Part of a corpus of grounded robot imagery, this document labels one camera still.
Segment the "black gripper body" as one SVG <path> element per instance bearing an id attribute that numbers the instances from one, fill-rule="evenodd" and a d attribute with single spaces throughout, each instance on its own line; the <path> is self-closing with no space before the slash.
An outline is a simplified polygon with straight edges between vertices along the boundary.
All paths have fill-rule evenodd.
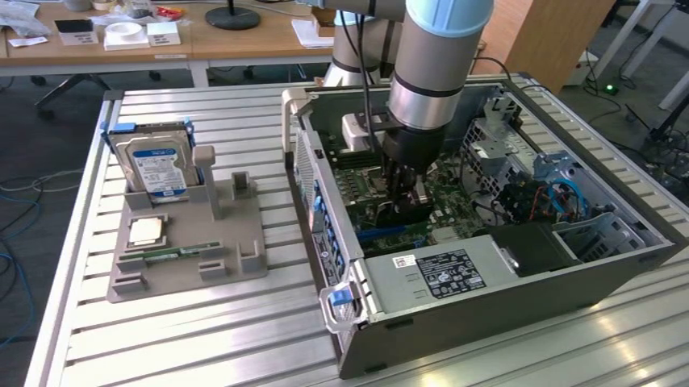
<path id="1" fill-rule="evenodd" d="M 397 164 L 412 170 L 427 170 L 440 154 L 443 140 L 441 127 L 433 130 L 400 127 L 385 132 L 381 150 Z"/>

